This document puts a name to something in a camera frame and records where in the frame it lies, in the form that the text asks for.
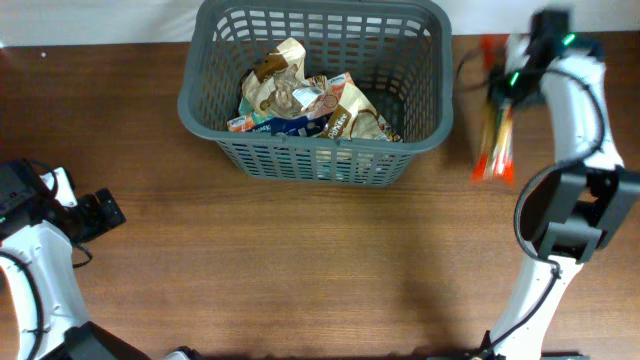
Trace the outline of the San Remo spaghetti pack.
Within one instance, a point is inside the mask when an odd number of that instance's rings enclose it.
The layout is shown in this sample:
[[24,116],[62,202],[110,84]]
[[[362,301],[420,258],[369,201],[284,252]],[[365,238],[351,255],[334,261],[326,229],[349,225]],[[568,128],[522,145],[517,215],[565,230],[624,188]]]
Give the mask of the San Remo spaghetti pack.
[[488,85],[479,153],[471,175],[474,182],[499,180],[514,184],[513,119],[503,81],[507,35],[484,35],[480,49]]

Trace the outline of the Pantree pouch white contents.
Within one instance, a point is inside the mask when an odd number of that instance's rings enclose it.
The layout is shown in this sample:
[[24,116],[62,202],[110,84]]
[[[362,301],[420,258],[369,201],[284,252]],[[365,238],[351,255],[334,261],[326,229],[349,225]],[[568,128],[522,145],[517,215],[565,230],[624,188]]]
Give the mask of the Pantree pouch white contents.
[[338,105],[319,137],[402,142],[401,136],[364,93],[350,83],[344,85]]

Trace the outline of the colourful Kleenex tissue multipack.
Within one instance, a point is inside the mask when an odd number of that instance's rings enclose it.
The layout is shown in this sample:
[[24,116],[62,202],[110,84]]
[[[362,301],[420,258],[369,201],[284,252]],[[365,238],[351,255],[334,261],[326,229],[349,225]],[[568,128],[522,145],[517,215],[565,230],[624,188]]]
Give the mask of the colourful Kleenex tissue multipack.
[[267,107],[264,115],[243,97],[239,115],[227,122],[227,129],[231,132],[317,136],[337,108],[345,85],[353,85],[354,81],[346,72],[333,78],[314,76],[293,86],[288,80],[278,83],[282,85],[281,89],[263,101]]

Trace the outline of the Pantree pouch dark contents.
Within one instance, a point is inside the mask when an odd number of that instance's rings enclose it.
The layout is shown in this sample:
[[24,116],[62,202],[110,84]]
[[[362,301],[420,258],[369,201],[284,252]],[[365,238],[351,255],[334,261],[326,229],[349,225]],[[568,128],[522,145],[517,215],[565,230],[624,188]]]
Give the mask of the Pantree pouch dark contents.
[[326,93],[325,75],[305,77],[305,58],[303,45],[288,38],[253,68],[242,84],[242,94],[257,114],[294,119]]

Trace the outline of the light blue tissue pack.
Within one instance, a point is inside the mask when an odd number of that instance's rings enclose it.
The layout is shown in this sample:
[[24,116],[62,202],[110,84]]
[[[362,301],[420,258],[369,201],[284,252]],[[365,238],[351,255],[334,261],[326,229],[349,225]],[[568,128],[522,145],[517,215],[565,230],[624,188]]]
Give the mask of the light blue tissue pack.
[[247,100],[245,97],[242,97],[239,107],[238,107],[238,112],[241,116],[244,116],[246,114],[249,114],[253,111],[253,107],[250,103],[249,100]]

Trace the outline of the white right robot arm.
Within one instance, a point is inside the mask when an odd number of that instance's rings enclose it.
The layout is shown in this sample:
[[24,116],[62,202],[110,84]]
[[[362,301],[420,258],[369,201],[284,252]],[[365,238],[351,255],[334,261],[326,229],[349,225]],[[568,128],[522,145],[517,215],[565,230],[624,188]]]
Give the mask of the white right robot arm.
[[486,333],[478,359],[538,359],[554,313],[572,279],[612,240],[639,196],[610,129],[600,44],[574,33],[566,9],[533,14],[529,32],[487,37],[487,118],[473,176],[511,181],[513,116],[547,106],[554,161],[520,193],[513,215],[524,251],[506,310]]

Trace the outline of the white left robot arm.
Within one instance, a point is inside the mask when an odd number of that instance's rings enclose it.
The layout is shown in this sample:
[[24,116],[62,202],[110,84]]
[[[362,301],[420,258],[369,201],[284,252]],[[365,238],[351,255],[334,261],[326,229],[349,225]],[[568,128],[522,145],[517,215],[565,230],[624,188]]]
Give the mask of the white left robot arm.
[[1,165],[1,270],[15,309],[20,359],[143,359],[94,323],[75,276],[74,250],[125,223],[111,192],[81,197],[63,167]]

